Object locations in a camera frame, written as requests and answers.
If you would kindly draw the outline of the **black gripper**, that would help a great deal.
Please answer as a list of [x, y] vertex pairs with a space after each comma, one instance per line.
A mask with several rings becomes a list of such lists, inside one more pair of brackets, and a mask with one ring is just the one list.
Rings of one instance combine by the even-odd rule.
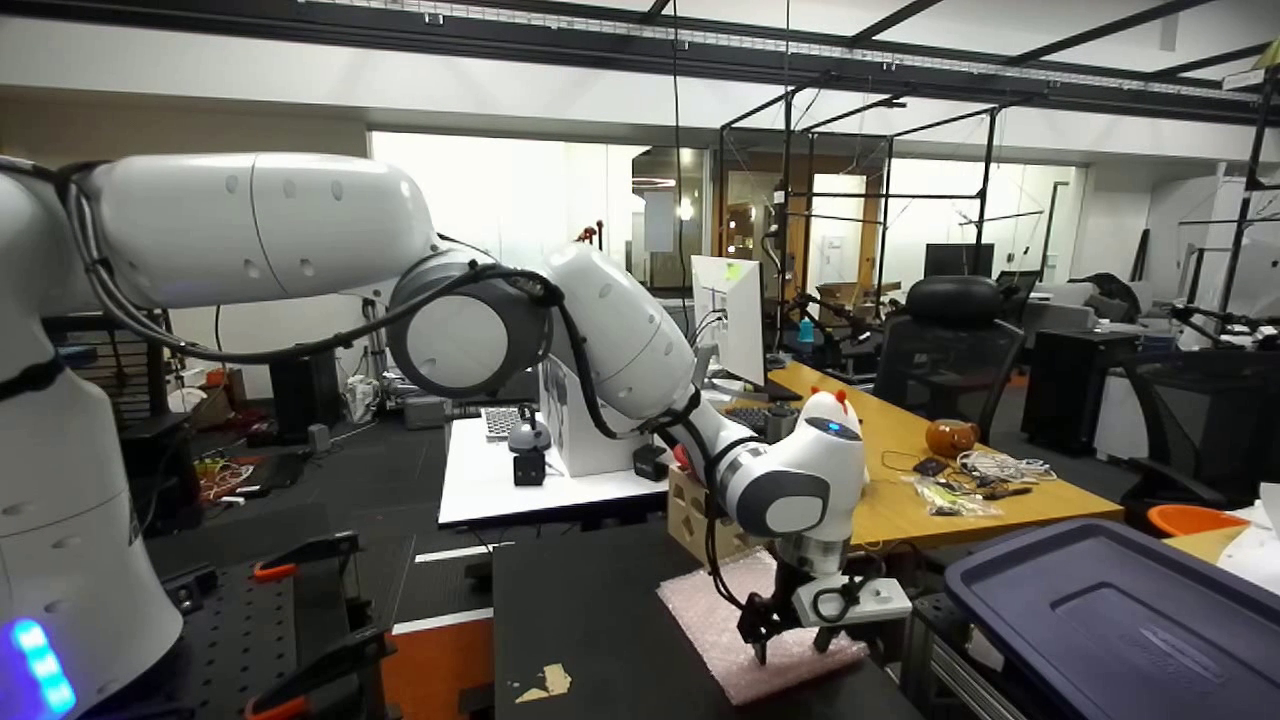
[[818, 628], [811, 653], [827, 658], [840, 639], [868, 644], [859, 628], [896, 626], [914, 598], [896, 577], [818, 577], [800, 563], [775, 563], [771, 598], [753, 592], [738, 634], [769, 666], [769, 644], [792, 628]]

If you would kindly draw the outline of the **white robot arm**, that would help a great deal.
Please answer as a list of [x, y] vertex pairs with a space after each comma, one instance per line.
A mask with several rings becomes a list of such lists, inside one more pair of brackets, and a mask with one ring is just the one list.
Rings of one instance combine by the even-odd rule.
[[[131, 537], [110, 395], [54, 350], [54, 311], [250, 304], [390, 282], [399, 324], [449, 295], [484, 301], [507, 274], [454, 270], [421, 187], [375, 162], [306, 153], [123, 155], [85, 173], [0, 173], [0, 468], [5, 658], [42, 720], [69, 720], [171, 653], [180, 614]], [[859, 415], [822, 391], [757, 441], [699, 400], [696, 356], [658, 295], [592, 249], [529, 274], [559, 318], [592, 425], [694, 452], [733, 524], [786, 571], [744, 619], [851, 634], [910, 614], [896, 580], [851, 580], [844, 544], [863, 493]]]

